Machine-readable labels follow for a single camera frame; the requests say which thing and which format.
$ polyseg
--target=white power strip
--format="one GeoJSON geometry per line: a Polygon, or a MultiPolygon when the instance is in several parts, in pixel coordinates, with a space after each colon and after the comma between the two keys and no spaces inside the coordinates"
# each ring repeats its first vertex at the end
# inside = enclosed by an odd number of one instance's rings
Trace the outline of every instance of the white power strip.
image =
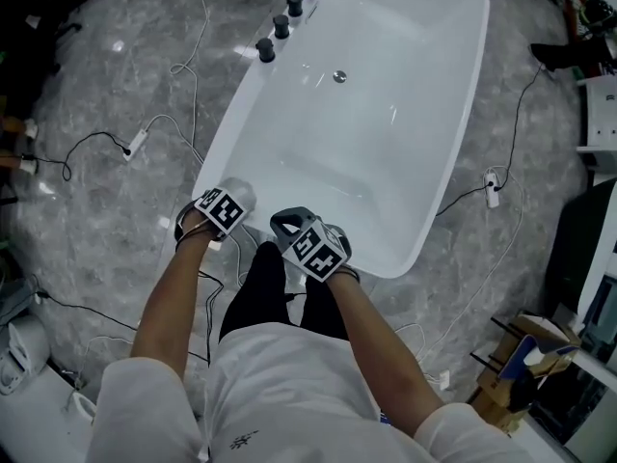
{"type": "Polygon", "coordinates": [[[137,132],[135,139],[131,141],[131,144],[128,147],[131,153],[122,155],[124,156],[124,159],[127,162],[133,159],[133,156],[138,151],[138,149],[142,146],[142,144],[146,141],[147,138],[148,138],[148,133],[145,130],[141,129],[139,132],[137,132]]]}
{"type": "Polygon", "coordinates": [[[486,192],[486,204],[490,209],[494,209],[499,205],[499,193],[497,189],[497,176],[493,172],[484,174],[484,185],[486,192]]]}

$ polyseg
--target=foot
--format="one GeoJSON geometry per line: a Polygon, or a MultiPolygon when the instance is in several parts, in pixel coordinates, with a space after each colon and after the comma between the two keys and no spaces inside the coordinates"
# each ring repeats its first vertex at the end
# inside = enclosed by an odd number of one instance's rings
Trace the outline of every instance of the foot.
{"type": "Polygon", "coordinates": [[[27,172],[32,176],[37,174],[38,169],[39,161],[37,161],[36,159],[22,159],[19,163],[19,170],[23,170],[24,172],[27,172]]]}
{"type": "Polygon", "coordinates": [[[26,135],[34,141],[39,135],[39,126],[32,119],[25,120],[24,123],[26,125],[26,135]]]}

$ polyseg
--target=marble tile floor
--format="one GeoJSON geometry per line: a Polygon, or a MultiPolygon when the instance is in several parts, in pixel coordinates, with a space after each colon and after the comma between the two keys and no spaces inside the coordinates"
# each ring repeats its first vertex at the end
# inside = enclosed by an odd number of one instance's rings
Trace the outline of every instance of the marble tile floor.
{"type": "MultiPolygon", "coordinates": [[[[250,60],[240,53],[270,26],[284,0],[206,0],[208,25],[194,67],[200,78],[197,148],[205,154],[250,60]]],[[[131,140],[155,114],[173,115],[190,132],[194,79],[171,77],[171,64],[190,54],[203,23],[200,0],[90,0],[74,20],[81,33],[58,50],[62,70],[50,77],[34,117],[40,124],[39,153],[64,158],[86,134],[105,129],[131,140]]],[[[537,66],[531,41],[565,42],[558,9],[546,0],[491,0],[491,16],[480,80],[469,126],[443,203],[478,186],[483,171],[507,163],[516,103],[537,66]]],[[[563,204],[585,184],[575,154],[579,133],[578,96],[568,72],[551,80],[541,74],[521,112],[513,174],[524,186],[524,218],[518,237],[491,280],[426,356],[425,371],[449,368],[447,400],[464,400],[479,371],[468,353],[498,331],[492,314],[507,317],[520,307],[535,308],[563,204]]],[[[96,308],[137,324],[154,283],[173,251],[175,215],[190,198],[199,164],[170,123],[156,123],[143,150],[127,164],[108,140],[82,145],[72,159],[73,179],[43,165],[39,174],[14,177],[19,204],[3,211],[14,252],[56,298],[96,308]]],[[[466,308],[489,269],[508,244],[519,219],[516,183],[488,210],[482,194],[469,196],[437,218],[414,267],[395,280],[364,276],[365,290],[393,327],[422,325],[428,346],[466,308]]],[[[253,244],[243,232],[241,269],[253,244]]],[[[206,269],[225,284],[214,311],[212,345],[225,309],[237,290],[236,249],[226,242],[206,269]]],[[[203,281],[191,340],[204,354],[205,297],[215,285],[203,281]]],[[[298,317],[302,297],[292,317],[298,317]]],[[[84,311],[45,302],[33,310],[42,319],[56,363],[77,370],[90,338],[131,339],[124,328],[84,311]]],[[[417,352],[418,328],[401,333],[417,352]]],[[[125,357],[120,341],[93,342],[84,377],[95,398],[103,369],[125,357]]],[[[196,413],[203,402],[206,365],[190,358],[186,387],[196,413]]]]}

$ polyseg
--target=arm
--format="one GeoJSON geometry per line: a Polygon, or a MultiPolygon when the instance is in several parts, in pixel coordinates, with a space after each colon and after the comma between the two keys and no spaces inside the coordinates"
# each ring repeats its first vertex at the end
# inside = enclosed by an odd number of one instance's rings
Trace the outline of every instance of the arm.
{"type": "MultiPolygon", "coordinates": [[[[184,225],[192,229],[202,219],[193,210],[187,213],[184,225]]],[[[180,379],[186,369],[195,317],[198,272],[211,238],[209,232],[204,232],[180,244],[148,298],[131,350],[131,357],[147,357],[167,364],[180,379]]]]}
{"type": "Polygon", "coordinates": [[[328,280],[343,317],[356,362],[392,425],[414,437],[429,415],[443,406],[416,358],[377,312],[356,280],[336,273],[328,280]]]}

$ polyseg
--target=bathtub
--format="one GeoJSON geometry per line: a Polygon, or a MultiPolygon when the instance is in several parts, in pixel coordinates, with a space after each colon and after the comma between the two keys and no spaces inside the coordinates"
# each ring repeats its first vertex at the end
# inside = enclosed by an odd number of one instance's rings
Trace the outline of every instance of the bathtub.
{"type": "Polygon", "coordinates": [[[240,177],[249,227],[271,233],[272,214],[303,205],[345,230],[352,266],[404,274],[461,146],[488,15],[489,0],[305,0],[290,37],[271,34],[274,62],[244,53],[193,197],[240,177]]]}

